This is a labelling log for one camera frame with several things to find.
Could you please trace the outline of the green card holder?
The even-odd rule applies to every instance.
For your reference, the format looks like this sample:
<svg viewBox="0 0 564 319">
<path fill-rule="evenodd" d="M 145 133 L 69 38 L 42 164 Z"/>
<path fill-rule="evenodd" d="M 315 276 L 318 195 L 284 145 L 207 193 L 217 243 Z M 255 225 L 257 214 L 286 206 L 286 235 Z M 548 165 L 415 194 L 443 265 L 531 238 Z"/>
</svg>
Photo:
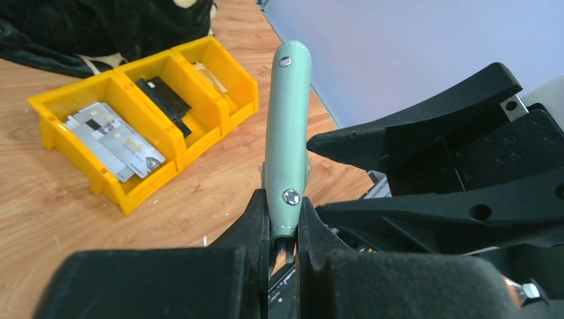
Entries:
<svg viewBox="0 0 564 319">
<path fill-rule="evenodd" d="M 295 236 L 309 178 L 311 69 L 311 54 L 299 41 L 282 43 L 273 57 L 263 163 L 272 239 Z"/>
</svg>

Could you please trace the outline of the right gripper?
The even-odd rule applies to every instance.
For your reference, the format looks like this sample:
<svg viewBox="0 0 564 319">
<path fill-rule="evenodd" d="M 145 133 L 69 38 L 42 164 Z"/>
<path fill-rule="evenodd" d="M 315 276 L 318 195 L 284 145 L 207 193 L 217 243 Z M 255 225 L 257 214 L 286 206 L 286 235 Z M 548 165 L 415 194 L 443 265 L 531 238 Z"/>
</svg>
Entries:
<svg viewBox="0 0 564 319">
<path fill-rule="evenodd" d="M 319 217 L 429 253 L 561 244 L 563 132 L 541 108 L 515 120 L 497 109 L 522 89 L 494 62 L 407 109 L 314 135 L 310 152 L 390 172 L 396 196 L 324 204 Z"/>
</svg>

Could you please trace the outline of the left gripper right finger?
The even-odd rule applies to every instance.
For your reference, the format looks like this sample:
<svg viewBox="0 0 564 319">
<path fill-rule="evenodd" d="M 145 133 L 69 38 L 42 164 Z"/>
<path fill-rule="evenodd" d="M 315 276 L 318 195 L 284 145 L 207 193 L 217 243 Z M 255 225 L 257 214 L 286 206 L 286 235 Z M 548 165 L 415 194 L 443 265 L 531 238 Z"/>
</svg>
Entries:
<svg viewBox="0 0 564 319">
<path fill-rule="evenodd" d="M 304 198 L 297 229 L 298 318 L 523 318 L 504 277 L 477 257 L 360 253 Z"/>
</svg>

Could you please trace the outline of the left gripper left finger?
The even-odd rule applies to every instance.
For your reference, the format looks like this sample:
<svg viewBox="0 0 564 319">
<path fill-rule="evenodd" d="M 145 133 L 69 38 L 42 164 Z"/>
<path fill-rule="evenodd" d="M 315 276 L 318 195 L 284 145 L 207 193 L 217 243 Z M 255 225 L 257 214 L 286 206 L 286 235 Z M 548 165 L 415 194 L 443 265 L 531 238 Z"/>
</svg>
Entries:
<svg viewBox="0 0 564 319">
<path fill-rule="evenodd" d="M 55 271 L 34 318 L 266 318 L 263 189 L 206 247 L 79 251 Z"/>
</svg>

